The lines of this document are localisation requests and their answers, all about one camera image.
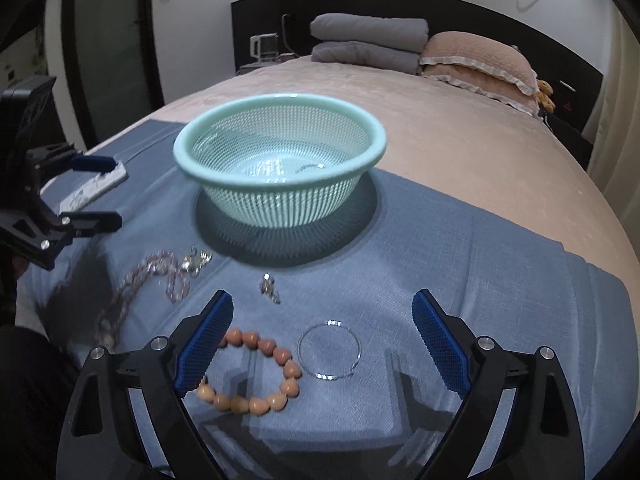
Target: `silver bangle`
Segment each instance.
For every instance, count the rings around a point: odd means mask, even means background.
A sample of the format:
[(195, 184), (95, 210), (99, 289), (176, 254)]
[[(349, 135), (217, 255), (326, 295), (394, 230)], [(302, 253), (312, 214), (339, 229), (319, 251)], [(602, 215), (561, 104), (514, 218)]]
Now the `silver bangle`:
[[(350, 370), (347, 373), (345, 373), (345, 374), (323, 374), (323, 373), (320, 373), (320, 372), (315, 372), (313, 370), (310, 370), (308, 365), (305, 363), (305, 360), (302, 357), (302, 340), (305, 338), (305, 336), (309, 332), (311, 332), (312, 330), (314, 330), (316, 328), (320, 328), (321, 326), (335, 326), (335, 327), (343, 328), (347, 332), (349, 332), (349, 334), (351, 334), (351, 336), (355, 339), (356, 344), (358, 345), (358, 356), (356, 357), (356, 360), (353, 362), (353, 364), (351, 365)], [(329, 319), (329, 320), (325, 321), (324, 323), (319, 323), (319, 324), (316, 324), (316, 325), (313, 325), (313, 326), (307, 328), (305, 330), (305, 332), (303, 333), (303, 335), (301, 335), (300, 339), (298, 340), (298, 360), (300, 361), (300, 366), (302, 366), (302, 368), (304, 369), (304, 371), (306, 373), (308, 373), (310, 375), (313, 375), (316, 379), (321, 379), (323, 381), (336, 381), (338, 379), (343, 379), (345, 377), (349, 377), (350, 375), (353, 375), (353, 371), (355, 370), (355, 367), (360, 362), (360, 355), (361, 354), (362, 354), (362, 346), (360, 345), (360, 340), (358, 339), (358, 337), (353, 333), (353, 330), (351, 330), (351, 328), (346, 326), (341, 321), (336, 321), (336, 320), (333, 320), (333, 319)]]

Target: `perforated basket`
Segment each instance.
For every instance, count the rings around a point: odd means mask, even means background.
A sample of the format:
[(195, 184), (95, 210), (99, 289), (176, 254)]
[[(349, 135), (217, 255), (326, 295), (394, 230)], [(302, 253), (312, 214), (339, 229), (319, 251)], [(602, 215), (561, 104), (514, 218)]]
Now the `perforated basket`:
[(231, 218), (281, 228), (338, 209), (385, 148), (382, 124), (357, 106), (311, 94), (268, 94), (191, 121), (178, 134), (174, 157)]

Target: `orange plush toy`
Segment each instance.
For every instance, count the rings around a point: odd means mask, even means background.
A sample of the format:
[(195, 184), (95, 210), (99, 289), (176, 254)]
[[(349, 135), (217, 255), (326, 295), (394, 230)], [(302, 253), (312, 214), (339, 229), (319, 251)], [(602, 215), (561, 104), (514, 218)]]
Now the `orange plush toy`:
[(546, 81), (537, 79), (537, 82), (539, 90), (536, 92), (536, 101), (539, 105), (542, 105), (546, 113), (552, 114), (556, 110), (556, 105), (550, 98), (554, 93), (554, 89)]

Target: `pink pillow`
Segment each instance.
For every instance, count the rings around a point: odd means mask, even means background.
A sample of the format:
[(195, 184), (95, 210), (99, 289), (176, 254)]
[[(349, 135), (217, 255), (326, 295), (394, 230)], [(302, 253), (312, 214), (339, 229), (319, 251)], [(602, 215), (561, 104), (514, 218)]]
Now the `pink pillow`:
[(535, 96), (526, 96), (516, 85), (479, 70), (460, 65), (428, 65), (422, 69), (422, 75), (496, 99), (532, 117), (538, 116)]
[(424, 47), (421, 65), (455, 64), (516, 85), (524, 95), (538, 90), (529, 61), (512, 46), (468, 32), (441, 32)]

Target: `headboard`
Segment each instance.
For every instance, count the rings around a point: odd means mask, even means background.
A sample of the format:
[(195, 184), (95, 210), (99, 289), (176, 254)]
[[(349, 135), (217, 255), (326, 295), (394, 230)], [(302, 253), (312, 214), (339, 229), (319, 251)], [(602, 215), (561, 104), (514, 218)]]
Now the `headboard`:
[(584, 128), (600, 92), (602, 74), (575, 52), (529, 25), (461, 0), (238, 0), (231, 4), (236, 70), (253, 61), (249, 38), (255, 34), (277, 32), (280, 51), (286, 52), (281, 30), (283, 14), (290, 14), (286, 21), (289, 46), (300, 56), (311, 54), (319, 41), (309, 33), (309, 24), (326, 12), (425, 18), (430, 36), (444, 30), (461, 30), (517, 45), (538, 77), (553, 86), (556, 115), (578, 131)]

